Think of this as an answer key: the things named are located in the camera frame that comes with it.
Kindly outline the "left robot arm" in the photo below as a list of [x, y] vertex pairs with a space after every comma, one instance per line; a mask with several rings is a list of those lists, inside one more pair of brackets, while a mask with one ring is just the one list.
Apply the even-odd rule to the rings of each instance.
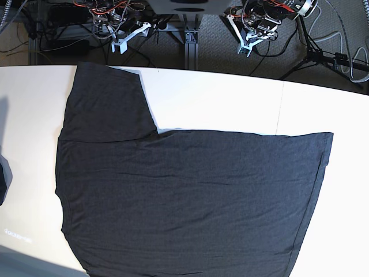
[[308, 17], [317, 4], [312, 0], [245, 1], [228, 8], [224, 17], [239, 41], [238, 52], [249, 54], [257, 44], [276, 40], [283, 20]]

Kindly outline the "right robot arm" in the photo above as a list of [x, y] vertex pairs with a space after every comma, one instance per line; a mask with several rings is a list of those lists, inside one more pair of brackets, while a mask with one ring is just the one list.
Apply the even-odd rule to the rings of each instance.
[[146, 1], [73, 1], [92, 15], [92, 33], [99, 40], [113, 43], [144, 23], [151, 23], [154, 12]]

